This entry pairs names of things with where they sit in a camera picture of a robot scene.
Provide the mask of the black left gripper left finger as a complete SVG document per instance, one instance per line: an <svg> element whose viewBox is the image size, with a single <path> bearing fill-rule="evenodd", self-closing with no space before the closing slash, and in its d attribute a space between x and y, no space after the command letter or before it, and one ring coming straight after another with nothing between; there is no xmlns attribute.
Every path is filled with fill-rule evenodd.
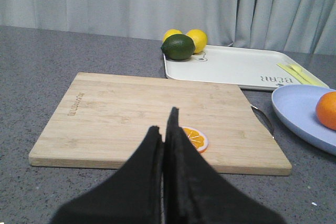
<svg viewBox="0 0 336 224"><path fill-rule="evenodd" d="M150 127L116 173L62 205L51 223L160 223L163 149L159 128Z"/></svg>

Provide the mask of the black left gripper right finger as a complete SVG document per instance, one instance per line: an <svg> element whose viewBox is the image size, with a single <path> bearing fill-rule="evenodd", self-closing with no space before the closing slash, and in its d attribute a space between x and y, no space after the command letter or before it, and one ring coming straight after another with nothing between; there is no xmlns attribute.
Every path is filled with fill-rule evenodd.
<svg viewBox="0 0 336 224"><path fill-rule="evenodd" d="M166 223L285 223L220 176L191 144L172 108L164 144Z"/></svg>

